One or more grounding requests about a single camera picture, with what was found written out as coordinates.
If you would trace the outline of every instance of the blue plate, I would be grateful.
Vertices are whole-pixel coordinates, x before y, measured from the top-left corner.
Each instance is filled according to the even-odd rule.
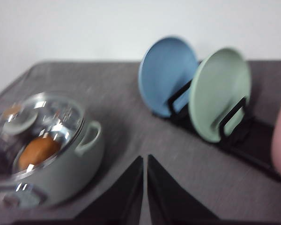
[[[177,37],[157,41],[145,54],[139,69],[139,89],[145,104],[157,115],[170,117],[167,100],[189,82],[198,67],[193,50]],[[189,99],[189,90],[174,102],[179,112]]]

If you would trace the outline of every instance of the gray tablecloth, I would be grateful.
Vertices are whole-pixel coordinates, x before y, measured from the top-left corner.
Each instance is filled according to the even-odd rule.
[[[281,106],[281,61],[250,62],[251,107],[274,124]],[[31,94],[61,90],[86,106],[105,130],[106,153],[96,177],[76,197],[48,209],[0,209],[0,224],[15,219],[73,218],[107,190],[141,155],[152,153],[189,193],[225,219],[281,221],[281,184],[154,117],[137,84],[138,63],[43,62],[0,95],[0,112]],[[146,174],[140,224],[151,224]]]

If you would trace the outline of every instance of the pot handle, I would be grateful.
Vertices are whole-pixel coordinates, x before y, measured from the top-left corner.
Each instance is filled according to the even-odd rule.
[[[91,121],[88,125],[88,128],[86,130],[86,133],[81,140],[81,142],[78,144],[78,146],[75,149],[75,153],[78,156],[83,156],[83,154],[91,149],[99,140],[99,136],[101,135],[102,127],[101,124],[97,121]]]

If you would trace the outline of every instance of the black plate holder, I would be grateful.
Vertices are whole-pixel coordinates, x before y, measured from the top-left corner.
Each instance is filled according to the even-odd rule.
[[[167,103],[171,116],[163,119],[169,120],[174,125],[199,136],[192,125],[188,104],[179,112],[176,112],[173,106],[174,102],[190,88],[191,82],[190,80],[168,99]],[[244,111],[244,117],[232,133],[226,136],[224,127],[239,110]],[[271,178],[281,182],[281,176],[275,171],[271,160],[273,131],[272,125],[260,121],[252,115],[247,107],[246,98],[243,97],[221,120],[219,124],[221,141],[215,145],[220,150],[241,158],[252,166],[259,168]]]

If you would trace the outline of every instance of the pot lid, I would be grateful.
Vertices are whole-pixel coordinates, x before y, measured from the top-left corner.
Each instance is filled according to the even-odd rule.
[[[0,176],[26,173],[54,158],[79,132],[84,110],[54,92],[20,101],[0,116]]]
[[[221,120],[242,98],[248,103],[250,94],[251,74],[242,56],[232,48],[211,54],[199,65],[189,93],[189,115],[196,131],[208,142],[219,142]],[[243,110],[238,110],[229,120],[226,136],[243,116]]]
[[[198,67],[194,51],[177,37],[166,37],[152,45],[139,69],[139,90],[145,104],[154,113],[170,117],[167,100],[188,83]],[[179,112],[188,102],[187,90],[174,103]]]

